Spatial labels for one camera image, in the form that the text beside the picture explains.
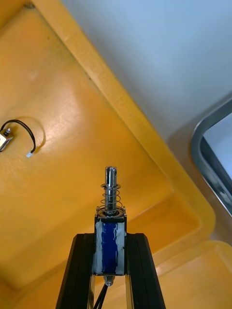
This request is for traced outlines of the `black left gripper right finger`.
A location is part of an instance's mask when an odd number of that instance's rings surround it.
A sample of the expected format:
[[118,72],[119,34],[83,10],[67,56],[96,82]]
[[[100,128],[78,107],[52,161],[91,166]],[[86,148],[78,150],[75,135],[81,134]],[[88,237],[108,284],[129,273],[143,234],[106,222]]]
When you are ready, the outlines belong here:
[[127,308],[166,308],[152,253],[145,234],[127,234],[126,258]]

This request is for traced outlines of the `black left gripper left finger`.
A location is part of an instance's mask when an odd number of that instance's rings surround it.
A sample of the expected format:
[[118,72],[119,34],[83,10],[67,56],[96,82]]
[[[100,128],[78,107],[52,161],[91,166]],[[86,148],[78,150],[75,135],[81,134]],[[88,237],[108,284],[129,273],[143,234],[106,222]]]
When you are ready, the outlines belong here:
[[94,234],[77,234],[71,245],[57,309],[92,309],[95,275],[92,273]]

